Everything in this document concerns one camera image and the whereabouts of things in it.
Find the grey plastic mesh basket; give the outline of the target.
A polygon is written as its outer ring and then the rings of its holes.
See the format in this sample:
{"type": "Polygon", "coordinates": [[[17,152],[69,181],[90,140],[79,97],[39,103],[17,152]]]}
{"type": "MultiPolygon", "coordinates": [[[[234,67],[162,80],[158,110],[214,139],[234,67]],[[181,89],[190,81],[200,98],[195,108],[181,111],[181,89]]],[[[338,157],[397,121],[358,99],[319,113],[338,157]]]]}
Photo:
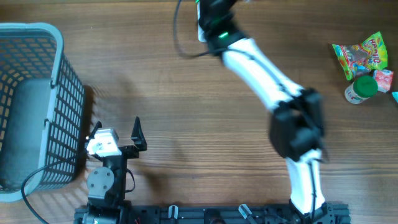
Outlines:
{"type": "Polygon", "coordinates": [[[1,24],[1,201],[76,175],[85,89],[47,23],[1,24]]]}

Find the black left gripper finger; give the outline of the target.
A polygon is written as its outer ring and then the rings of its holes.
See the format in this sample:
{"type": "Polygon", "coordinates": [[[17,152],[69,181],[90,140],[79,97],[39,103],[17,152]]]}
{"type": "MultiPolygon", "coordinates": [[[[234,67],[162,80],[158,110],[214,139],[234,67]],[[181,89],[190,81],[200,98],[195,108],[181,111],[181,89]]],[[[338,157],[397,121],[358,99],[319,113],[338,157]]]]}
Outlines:
{"type": "Polygon", "coordinates": [[[138,151],[147,150],[147,141],[144,137],[144,133],[141,127],[141,120],[138,116],[136,116],[134,121],[134,127],[131,133],[131,140],[134,142],[134,145],[137,147],[138,151]]]}
{"type": "Polygon", "coordinates": [[[91,131],[91,133],[89,133],[89,135],[85,138],[86,140],[91,140],[95,138],[95,133],[97,132],[97,130],[99,128],[102,128],[102,123],[100,121],[98,121],[95,125],[93,130],[91,131]]]}

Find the green lid jar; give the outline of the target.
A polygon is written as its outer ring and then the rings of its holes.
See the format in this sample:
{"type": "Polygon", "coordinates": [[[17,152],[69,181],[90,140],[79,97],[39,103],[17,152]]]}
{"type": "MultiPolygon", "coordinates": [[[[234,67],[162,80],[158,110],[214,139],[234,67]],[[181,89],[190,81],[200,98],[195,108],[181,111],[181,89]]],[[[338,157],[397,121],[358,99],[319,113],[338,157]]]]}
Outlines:
{"type": "Polygon", "coordinates": [[[377,91],[378,85],[375,79],[370,76],[362,76],[346,88],[345,98],[348,102],[357,105],[373,97],[377,91]]]}

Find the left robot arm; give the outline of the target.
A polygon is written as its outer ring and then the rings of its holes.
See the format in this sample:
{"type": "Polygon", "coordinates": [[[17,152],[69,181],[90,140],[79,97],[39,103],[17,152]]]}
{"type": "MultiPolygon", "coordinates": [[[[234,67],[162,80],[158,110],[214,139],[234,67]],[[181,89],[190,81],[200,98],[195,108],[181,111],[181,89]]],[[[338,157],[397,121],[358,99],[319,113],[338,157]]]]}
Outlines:
{"type": "Polygon", "coordinates": [[[127,161],[139,158],[139,153],[147,150],[139,117],[135,118],[131,140],[133,144],[119,146],[116,130],[104,128],[99,121],[86,137],[86,151],[101,161],[102,166],[92,171],[86,180],[89,190],[88,203],[85,208],[75,210],[75,223],[129,222],[131,202],[125,200],[125,195],[135,188],[126,188],[126,177],[132,175],[127,168],[127,161]]]}

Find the white barcode scanner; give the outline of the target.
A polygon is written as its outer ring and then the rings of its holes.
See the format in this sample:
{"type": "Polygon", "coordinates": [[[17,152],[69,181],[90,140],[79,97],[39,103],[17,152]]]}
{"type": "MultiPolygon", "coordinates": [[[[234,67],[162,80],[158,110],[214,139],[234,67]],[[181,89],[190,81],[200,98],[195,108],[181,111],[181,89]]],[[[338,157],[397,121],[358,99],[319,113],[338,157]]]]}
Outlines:
{"type": "MultiPolygon", "coordinates": [[[[200,21],[200,1],[197,1],[197,22],[200,21]]],[[[198,24],[198,40],[202,43],[206,42],[205,39],[205,33],[203,31],[203,29],[201,28],[200,24],[198,24]]]]}

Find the pink tissue pack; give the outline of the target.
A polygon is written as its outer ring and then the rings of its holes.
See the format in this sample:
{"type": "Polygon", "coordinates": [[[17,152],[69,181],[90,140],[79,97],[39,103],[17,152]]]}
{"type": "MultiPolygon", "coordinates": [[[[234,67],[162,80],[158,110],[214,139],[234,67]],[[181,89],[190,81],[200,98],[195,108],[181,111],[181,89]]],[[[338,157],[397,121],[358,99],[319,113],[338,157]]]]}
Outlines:
{"type": "Polygon", "coordinates": [[[390,70],[375,70],[373,78],[377,82],[378,90],[386,93],[391,89],[394,72],[390,70]]]}

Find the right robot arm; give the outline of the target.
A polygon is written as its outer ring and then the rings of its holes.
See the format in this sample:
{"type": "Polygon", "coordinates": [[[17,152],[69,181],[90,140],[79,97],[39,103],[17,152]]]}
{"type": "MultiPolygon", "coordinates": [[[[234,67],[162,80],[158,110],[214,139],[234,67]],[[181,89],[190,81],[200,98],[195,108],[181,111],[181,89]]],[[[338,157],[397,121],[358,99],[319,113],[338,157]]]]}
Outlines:
{"type": "Polygon", "coordinates": [[[324,128],[320,94],[292,81],[234,22],[234,1],[198,2],[198,25],[210,52],[257,95],[271,113],[269,138],[289,173],[290,204],[301,223],[320,219],[324,128]]]}

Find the Haribo gummy worms bag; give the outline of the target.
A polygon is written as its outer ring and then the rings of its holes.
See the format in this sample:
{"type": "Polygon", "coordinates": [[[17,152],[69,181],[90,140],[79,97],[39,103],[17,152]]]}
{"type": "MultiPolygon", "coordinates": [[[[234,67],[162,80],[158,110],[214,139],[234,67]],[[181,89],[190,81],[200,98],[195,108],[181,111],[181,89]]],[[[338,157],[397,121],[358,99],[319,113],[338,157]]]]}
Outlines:
{"type": "Polygon", "coordinates": [[[360,44],[331,46],[348,81],[388,66],[387,48],[380,32],[360,44]]]}

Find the teal wet wipes pack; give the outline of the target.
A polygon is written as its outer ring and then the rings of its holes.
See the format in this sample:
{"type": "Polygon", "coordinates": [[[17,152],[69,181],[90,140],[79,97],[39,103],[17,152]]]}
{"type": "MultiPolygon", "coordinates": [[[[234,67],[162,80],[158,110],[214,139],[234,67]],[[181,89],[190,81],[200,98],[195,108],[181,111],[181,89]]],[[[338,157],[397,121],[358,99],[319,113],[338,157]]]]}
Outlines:
{"type": "Polygon", "coordinates": [[[392,95],[393,99],[395,99],[395,101],[398,103],[398,92],[394,91],[391,93],[391,95],[392,95]]]}

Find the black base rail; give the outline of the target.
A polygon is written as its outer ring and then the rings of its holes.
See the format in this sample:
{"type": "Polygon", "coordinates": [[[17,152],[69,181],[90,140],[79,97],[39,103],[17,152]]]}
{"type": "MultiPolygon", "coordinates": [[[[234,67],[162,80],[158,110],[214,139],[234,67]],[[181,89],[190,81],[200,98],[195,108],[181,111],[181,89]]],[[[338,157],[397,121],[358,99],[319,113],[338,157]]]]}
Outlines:
{"type": "Polygon", "coordinates": [[[78,208],[75,223],[336,223],[350,224],[347,204],[324,203],[315,214],[299,215],[289,204],[232,207],[182,207],[171,205],[126,208],[78,208]]]}

